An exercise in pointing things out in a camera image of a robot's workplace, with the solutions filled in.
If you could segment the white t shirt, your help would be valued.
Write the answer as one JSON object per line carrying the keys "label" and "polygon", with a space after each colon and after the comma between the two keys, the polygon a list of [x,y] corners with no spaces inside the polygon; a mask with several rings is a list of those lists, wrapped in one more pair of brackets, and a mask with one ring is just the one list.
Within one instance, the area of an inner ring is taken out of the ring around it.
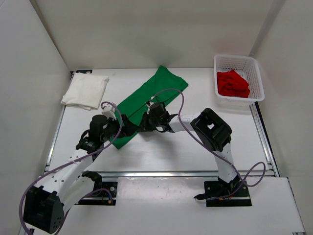
{"label": "white t shirt", "polygon": [[85,110],[98,109],[103,98],[108,76],[75,73],[61,103]]}

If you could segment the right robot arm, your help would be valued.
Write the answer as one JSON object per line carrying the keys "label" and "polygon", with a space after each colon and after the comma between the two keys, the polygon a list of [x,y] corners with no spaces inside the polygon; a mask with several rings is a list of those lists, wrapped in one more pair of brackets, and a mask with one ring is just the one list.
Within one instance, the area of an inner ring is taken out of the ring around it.
{"label": "right robot arm", "polygon": [[206,108],[193,115],[171,115],[161,103],[154,103],[143,114],[137,131],[195,133],[198,136],[196,139],[215,157],[221,193],[230,196],[237,190],[239,176],[231,154],[232,130],[212,109]]}

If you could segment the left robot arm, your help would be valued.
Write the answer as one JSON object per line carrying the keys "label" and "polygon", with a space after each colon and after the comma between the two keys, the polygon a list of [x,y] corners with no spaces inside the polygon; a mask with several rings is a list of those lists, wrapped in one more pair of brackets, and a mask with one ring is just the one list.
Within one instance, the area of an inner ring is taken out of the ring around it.
{"label": "left robot arm", "polygon": [[102,177],[87,168],[105,148],[105,142],[130,137],[141,131],[126,115],[95,115],[89,129],[81,135],[68,161],[41,176],[27,189],[22,204],[23,222],[49,234],[57,233],[70,208],[86,195],[97,196],[102,190]]}

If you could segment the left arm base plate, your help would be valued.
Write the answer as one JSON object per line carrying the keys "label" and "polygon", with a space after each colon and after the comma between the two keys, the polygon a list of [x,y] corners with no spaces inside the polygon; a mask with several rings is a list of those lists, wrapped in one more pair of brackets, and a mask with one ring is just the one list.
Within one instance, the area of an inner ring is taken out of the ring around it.
{"label": "left arm base plate", "polygon": [[102,185],[94,185],[93,193],[76,203],[80,206],[115,206],[118,191],[117,178],[102,178]]}

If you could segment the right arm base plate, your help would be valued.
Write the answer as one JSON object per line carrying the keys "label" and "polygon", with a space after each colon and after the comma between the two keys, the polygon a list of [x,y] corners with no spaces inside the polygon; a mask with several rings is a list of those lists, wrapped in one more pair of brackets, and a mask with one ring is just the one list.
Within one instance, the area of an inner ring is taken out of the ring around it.
{"label": "right arm base plate", "polygon": [[229,183],[218,177],[217,181],[204,181],[204,193],[194,196],[205,200],[206,207],[250,207],[251,197],[247,186],[236,176]]}

